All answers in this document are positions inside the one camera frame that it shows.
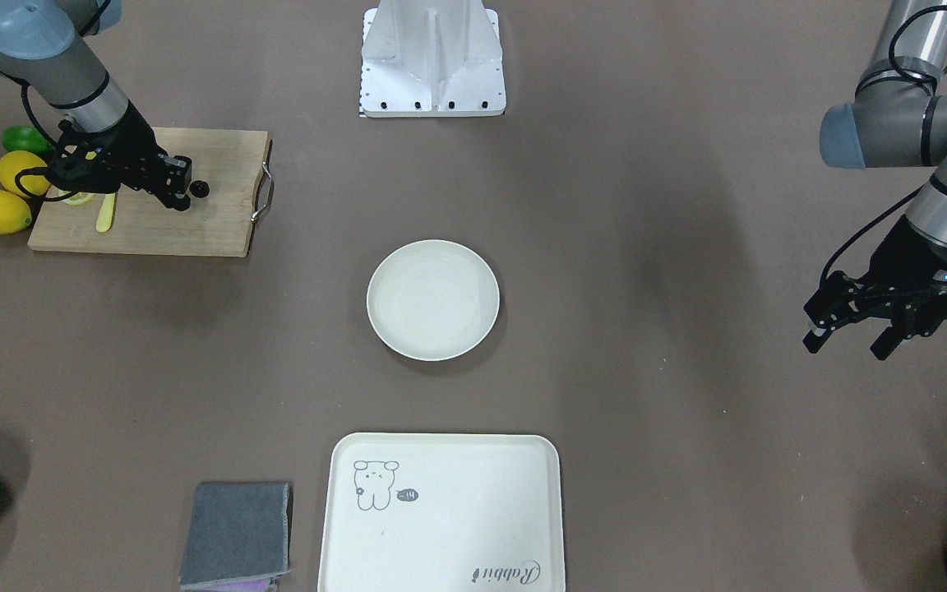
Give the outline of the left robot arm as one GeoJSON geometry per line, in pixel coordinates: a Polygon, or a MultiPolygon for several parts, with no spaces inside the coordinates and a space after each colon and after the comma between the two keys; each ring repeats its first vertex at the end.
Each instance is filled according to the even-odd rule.
{"type": "Polygon", "coordinates": [[[890,325],[871,345],[887,359],[905,340],[927,337],[947,320],[947,1],[894,1],[853,102],[820,123],[823,161],[835,168],[926,166],[932,173],[891,212],[898,220],[852,278],[829,260],[805,304],[816,353],[841,327],[867,318],[890,325]]]}

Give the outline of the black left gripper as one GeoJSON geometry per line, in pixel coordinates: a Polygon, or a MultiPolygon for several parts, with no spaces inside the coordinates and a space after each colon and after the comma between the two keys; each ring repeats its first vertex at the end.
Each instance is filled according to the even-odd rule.
{"type": "Polygon", "coordinates": [[[890,326],[871,344],[872,355],[884,361],[904,341],[931,336],[947,321],[947,247],[921,236],[901,218],[873,252],[863,275],[825,272],[804,310],[811,329],[801,344],[812,354],[842,327],[869,318],[888,320],[890,326]]]}

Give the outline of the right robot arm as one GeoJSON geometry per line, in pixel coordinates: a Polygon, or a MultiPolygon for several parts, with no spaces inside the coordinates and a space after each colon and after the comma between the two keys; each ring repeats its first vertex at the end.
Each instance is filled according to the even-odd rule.
{"type": "Polygon", "coordinates": [[[0,76],[34,90],[62,116],[46,165],[16,173],[75,192],[148,192],[170,210],[191,205],[192,161],[170,156],[86,43],[119,21],[113,1],[0,1],[0,76]]]}

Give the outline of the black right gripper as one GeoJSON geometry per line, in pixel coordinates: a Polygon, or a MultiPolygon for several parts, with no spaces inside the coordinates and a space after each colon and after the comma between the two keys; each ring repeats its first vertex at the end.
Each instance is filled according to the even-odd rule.
{"type": "Polygon", "coordinates": [[[117,192],[122,185],[155,196],[166,209],[185,212],[192,205],[192,159],[169,156],[150,126],[129,104],[120,123],[102,132],[82,132],[78,125],[58,124],[55,155],[45,179],[67,192],[117,192]]]}

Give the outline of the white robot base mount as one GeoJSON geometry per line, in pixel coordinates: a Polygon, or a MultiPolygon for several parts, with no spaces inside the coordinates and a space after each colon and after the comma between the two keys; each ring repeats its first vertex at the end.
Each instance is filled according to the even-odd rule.
{"type": "Polygon", "coordinates": [[[363,14],[358,112],[467,118],[507,108],[499,15],[481,1],[381,1],[363,14]]]}

